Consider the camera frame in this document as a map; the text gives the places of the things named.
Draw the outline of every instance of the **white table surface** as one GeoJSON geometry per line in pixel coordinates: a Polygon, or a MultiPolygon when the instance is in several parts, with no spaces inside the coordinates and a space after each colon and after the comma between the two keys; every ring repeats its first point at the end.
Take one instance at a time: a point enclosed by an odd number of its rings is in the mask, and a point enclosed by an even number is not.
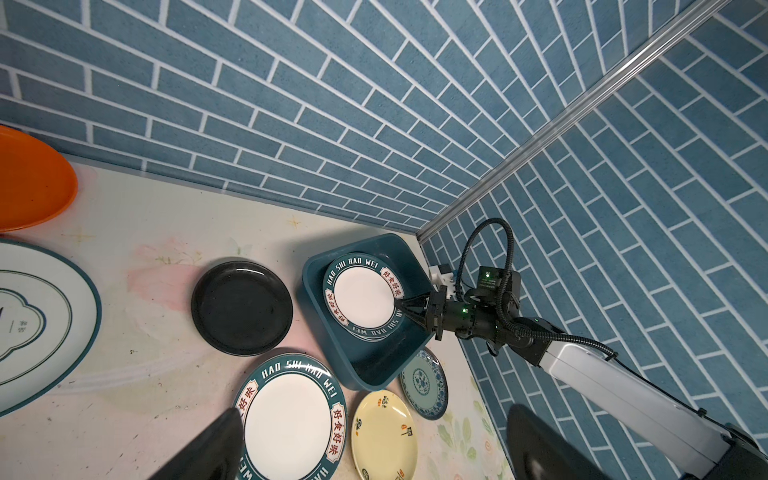
{"type": "MultiPolygon", "coordinates": [[[[62,215],[5,234],[60,253],[94,281],[101,330],[83,362],[39,399],[0,418],[3,478],[147,478],[213,421],[260,357],[230,356],[199,336],[190,292],[206,265],[247,257],[294,298],[279,348],[324,361],[296,306],[305,261],[384,230],[150,178],[73,164],[79,192],[62,215]]],[[[426,268],[413,235],[401,234],[426,268]]],[[[443,362],[449,410],[415,417],[416,478],[511,478],[458,340],[443,362]]],[[[389,388],[402,396],[395,381],[389,388]]],[[[364,392],[344,391],[350,409],[364,392]]],[[[358,478],[347,448],[334,478],[358,478]]]]}

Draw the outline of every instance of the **white plate with green rim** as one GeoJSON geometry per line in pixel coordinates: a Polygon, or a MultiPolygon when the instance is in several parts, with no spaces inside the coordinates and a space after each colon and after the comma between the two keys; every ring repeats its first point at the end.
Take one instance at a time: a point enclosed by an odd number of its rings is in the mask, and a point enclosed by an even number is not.
{"type": "Polygon", "coordinates": [[[402,284],[383,260],[366,253],[335,259],[323,278],[326,306],[353,336],[378,342],[400,325],[402,312],[395,298],[404,296],[402,284]]]}
{"type": "Polygon", "coordinates": [[[0,416],[69,375],[100,323],[101,300],[83,270],[50,250],[0,238],[0,416]]]}
{"type": "Polygon", "coordinates": [[[330,478],[346,441],[346,401],[319,360],[284,353],[259,365],[234,403],[245,429],[240,480],[330,478]]]}
{"type": "Polygon", "coordinates": [[[411,480],[419,444],[406,404],[389,390],[362,399],[352,424],[355,468],[365,480],[411,480]]]}
{"type": "Polygon", "coordinates": [[[440,361],[423,348],[400,372],[400,386],[413,409],[427,420],[437,420],[448,408],[448,383],[440,361]]]}

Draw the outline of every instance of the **yellow oval plate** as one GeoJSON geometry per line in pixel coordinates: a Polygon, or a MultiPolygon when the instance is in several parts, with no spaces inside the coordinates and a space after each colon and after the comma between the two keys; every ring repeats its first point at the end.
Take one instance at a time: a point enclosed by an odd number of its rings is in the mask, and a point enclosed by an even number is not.
{"type": "Polygon", "coordinates": [[[369,393],[352,425],[352,455],[364,480],[411,480],[419,446],[413,417],[394,393],[369,393]]]}

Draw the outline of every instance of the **black plate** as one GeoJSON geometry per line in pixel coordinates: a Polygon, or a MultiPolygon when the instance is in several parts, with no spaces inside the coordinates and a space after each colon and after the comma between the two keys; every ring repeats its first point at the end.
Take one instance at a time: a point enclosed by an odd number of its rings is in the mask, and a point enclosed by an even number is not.
{"type": "Polygon", "coordinates": [[[288,289],[271,270],[237,260],[208,270],[192,293],[192,319],[212,346],[259,355],[285,337],[293,319],[288,289]]]}

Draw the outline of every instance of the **blue brick wallpaper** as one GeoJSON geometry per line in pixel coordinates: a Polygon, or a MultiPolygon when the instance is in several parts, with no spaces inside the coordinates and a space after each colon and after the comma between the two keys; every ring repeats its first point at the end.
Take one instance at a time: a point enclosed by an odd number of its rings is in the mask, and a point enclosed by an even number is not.
{"type": "Polygon", "coordinates": [[[2,0],[0,121],[416,231],[688,3],[2,0]]]}
{"type": "MultiPolygon", "coordinates": [[[[456,267],[474,226],[504,217],[525,315],[607,343],[768,450],[767,92],[768,2],[733,0],[427,239],[429,263],[456,267]]],[[[487,228],[467,280],[503,266],[505,242],[487,228]]],[[[617,480],[678,478],[508,348],[494,359],[484,342],[463,347],[502,438],[523,403],[617,480]]]]}

